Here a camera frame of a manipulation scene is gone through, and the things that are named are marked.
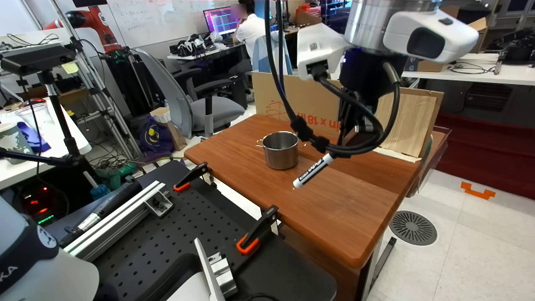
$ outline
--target chair armrest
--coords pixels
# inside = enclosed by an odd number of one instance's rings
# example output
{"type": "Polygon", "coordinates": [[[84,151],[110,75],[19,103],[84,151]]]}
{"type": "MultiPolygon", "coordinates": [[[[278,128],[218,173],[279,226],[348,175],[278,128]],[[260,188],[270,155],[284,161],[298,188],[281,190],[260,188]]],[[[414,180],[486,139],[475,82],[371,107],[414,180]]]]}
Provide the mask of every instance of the chair armrest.
{"type": "Polygon", "coordinates": [[[172,75],[176,81],[185,81],[201,72],[201,68],[193,68],[184,71],[173,72],[172,75]]]}
{"type": "Polygon", "coordinates": [[[202,84],[198,87],[195,87],[195,92],[199,95],[205,95],[205,94],[209,95],[210,93],[207,93],[207,92],[213,92],[212,94],[215,94],[216,92],[218,92],[220,88],[230,86],[232,85],[232,83],[233,82],[229,79],[214,80],[211,82],[207,82],[206,84],[202,84]]]}

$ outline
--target stainless steel pot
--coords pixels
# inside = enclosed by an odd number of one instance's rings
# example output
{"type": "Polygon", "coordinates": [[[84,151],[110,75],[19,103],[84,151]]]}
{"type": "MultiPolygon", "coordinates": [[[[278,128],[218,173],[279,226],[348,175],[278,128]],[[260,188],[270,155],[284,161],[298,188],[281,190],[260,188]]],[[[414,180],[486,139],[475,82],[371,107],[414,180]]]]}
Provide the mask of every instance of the stainless steel pot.
{"type": "Polygon", "coordinates": [[[260,141],[262,145],[256,146],[264,149],[267,166],[284,170],[297,165],[297,148],[300,146],[297,146],[299,138],[294,133],[275,132],[256,142],[260,141]]]}

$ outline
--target red carpet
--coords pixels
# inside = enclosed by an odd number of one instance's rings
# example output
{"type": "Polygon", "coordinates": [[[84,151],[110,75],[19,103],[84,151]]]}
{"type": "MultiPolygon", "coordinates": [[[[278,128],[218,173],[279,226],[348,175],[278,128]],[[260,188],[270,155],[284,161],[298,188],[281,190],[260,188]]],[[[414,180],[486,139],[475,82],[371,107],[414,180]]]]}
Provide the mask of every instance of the red carpet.
{"type": "Polygon", "coordinates": [[[452,130],[438,170],[535,199],[535,129],[445,113],[435,125],[452,130]]]}

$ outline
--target person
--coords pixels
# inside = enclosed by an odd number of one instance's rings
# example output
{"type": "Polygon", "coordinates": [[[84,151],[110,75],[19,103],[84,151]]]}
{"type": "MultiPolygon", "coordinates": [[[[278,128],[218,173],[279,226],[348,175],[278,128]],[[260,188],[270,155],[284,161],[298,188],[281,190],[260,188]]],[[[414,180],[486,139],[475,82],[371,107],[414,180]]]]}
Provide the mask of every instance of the person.
{"type": "MultiPolygon", "coordinates": [[[[254,0],[238,0],[238,3],[240,5],[236,9],[241,19],[238,21],[236,31],[232,35],[232,41],[234,44],[244,42],[247,48],[247,54],[249,57],[253,57],[256,39],[265,35],[264,19],[255,15],[254,0]]],[[[253,65],[248,58],[231,67],[228,72],[232,75],[243,76],[245,72],[251,71],[252,69],[253,65]]]]}

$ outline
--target red robot arm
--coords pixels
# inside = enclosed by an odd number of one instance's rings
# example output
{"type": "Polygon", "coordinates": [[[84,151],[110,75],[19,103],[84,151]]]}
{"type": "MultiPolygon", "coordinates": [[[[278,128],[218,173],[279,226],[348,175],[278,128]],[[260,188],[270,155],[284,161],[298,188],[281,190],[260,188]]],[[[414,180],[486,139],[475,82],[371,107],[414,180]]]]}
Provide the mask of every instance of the red robot arm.
{"type": "MultiPolygon", "coordinates": [[[[65,14],[74,28],[88,27],[94,29],[100,37],[102,46],[106,53],[119,50],[122,46],[117,43],[115,35],[111,31],[106,19],[98,6],[90,6],[89,11],[70,11],[65,14]]],[[[43,29],[53,29],[63,27],[59,19],[46,25],[43,29]]]]}

